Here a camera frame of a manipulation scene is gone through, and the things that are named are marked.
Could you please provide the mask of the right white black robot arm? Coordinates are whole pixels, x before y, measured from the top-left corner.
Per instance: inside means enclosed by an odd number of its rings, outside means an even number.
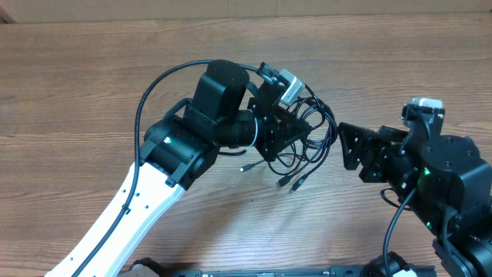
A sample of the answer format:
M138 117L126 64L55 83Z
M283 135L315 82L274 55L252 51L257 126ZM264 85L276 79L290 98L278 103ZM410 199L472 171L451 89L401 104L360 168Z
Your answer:
M491 274L491 166L469 137L442 135L441 123L407 131L338 126L344 167L366 183L387 183L434 235L452 276Z

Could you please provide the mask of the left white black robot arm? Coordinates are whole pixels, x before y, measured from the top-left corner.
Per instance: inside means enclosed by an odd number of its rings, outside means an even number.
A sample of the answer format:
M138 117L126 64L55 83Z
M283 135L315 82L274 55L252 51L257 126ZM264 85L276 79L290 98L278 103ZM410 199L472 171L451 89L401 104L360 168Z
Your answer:
M117 275L151 227L220 155L255 148L273 162L307 138L292 105L305 83L288 70L207 60L192 97L146 132L135 132L135 160L118 193L53 276Z

